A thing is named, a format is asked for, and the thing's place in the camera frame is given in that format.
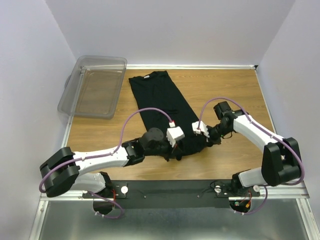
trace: purple cable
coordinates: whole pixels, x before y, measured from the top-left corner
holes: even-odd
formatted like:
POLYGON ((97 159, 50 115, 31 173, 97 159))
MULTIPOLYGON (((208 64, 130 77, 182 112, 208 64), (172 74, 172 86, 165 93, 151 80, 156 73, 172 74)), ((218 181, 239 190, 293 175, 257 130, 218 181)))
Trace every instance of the purple cable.
POLYGON ((278 141, 279 143, 281 143, 283 146, 285 146, 291 153, 292 155, 294 156, 294 158, 297 160, 297 162, 299 163, 299 166, 300 166, 300 169, 301 169, 301 175, 300 175, 300 178, 296 181, 296 182, 292 182, 292 183, 285 183, 285 185, 297 185, 299 183, 301 183, 304 178, 305 178, 305 168, 303 166, 303 163, 300 159, 300 157, 296 154, 296 152, 288 145, 286 144, 284 141, 282 141, 281 139, 279 139, 278 137, 272 135, 271 133, 269 133, 268 131, 266 131, 264 128, 260 127, 253 119, 250 118, 250 116, 248 115, 248 113, 246 112, 246 110, 240 105, 238 104, 237 102, 233 101, 232 99, 230 98, 227 98, 227 97, 223 97, 223 96, 219 96, 219 97, 214 97, 212 99, 210 99, 209 101, 207 101, 202 110, 201 110, 201 114, 200 114, 200 118, 199 118, 199 124, 198 124, 198 128, 200 127, 200 122, 201 122, 201 119, 202 119, 202 115, 204 114, 204 110, 206 108, 206 106, 214 101, 214 100, 218 100, 218 99, 224 99, 224 100, 227 100, 227 101, 230 101, 232 103, 234 103, 235 105, 237 105, 245 114, 246 118, 249 120, 250 123, 252 123, 256 128, 258 128, 260 131, 264 132, 265 134, 267 134, 269 137, 272 137, 273 139, 275 139, 276 141, 278 141))
POLYGON ((116 151, 119 150, 119 148, 121 147, 121 144, 122 144, 122 139, 124 137, 124 131, 125 131, 125 126, 127 125, 127 123, 129 122, 129 120, 134 116, 136 115, 137 113, 141 113, 141 112, 144 112, 144 111, 149 111, 149 110, 154 110, 154 111, 158 111, 160 113, 162 113, 163 115, 165 115, 169 122, 171 123, 172 122, 172 119, 171 117, 166 113, 164 112, 163 110, 159 109, 159 108, 155 108, 155 107, 146 107, 146 108, 142 108, 142 109, 139 109, 138 111, 135 111, 134 113, 132 113, 124 122, 123 126, 122 126, 122 129, 121 129, 121 133, 120 133, 120 140, 119 140, 119 143, 117 145, 117 147, 115 148, 115 150, 113 152, 109 152, 109 153, 106 153, 106 154, 100 154, 100 155, 94 155, 94 156, 87 156, 85 157, 84 159, 82 158, 76 158, 76 159, 71 159, 69 161, 66 161, 66 162, 63 162, 61 164, 59 164, 58 166, 54 167, 52 170, 50 170, 41 180, 40 184, 39 184, 39 191, 41 193, 46 193, 46 190, 43 190, 43 185, 45 183, 45 181, 50 177, 50 175, 52 173, 54 173, 55 171, 57 171, 58 169, 68 165, 68 164, 72 164, 72 163, 75 163, 77 161, 82 161, 82 160, 85 160, 85 159, 95 159, 95 158, 102 158, 102 157, 107 157, 107 156, 110 156, 110 155, 113 155, 116 151))
POLYGON ((120 213, 118 216, 108 216, 108 215, 104 215, 104 214, 101 214, 100 212, 96 211, 95 213, 96 213, 97 215, 102 216, 103 218, 106 218, 106 219, 118 219, 118 218, 120 218, 120 217, 125 213, 125 210, 124 210, 124 209, 120 206, 120 204, 117 203, 116 201, 113 201, 113 200, 110 200, 110 199, 108 199, 108 198, 99 196, 98 194, 96 194, 96 193, 94 193, 94 192, 92 192, 92 191, 88 191, 88 193, 91 194, 91 195, 93 195, 93 196, 95 196, 95 197, 97 197, 97 198, 99 198, 99 199, 105 200, 105 201, 107 201, 107 202, 109 202, 109 203, 112 203, 112 204, 116 205, 116 206, 120 209, 120 211, 121 211, 121 213, 120 213))

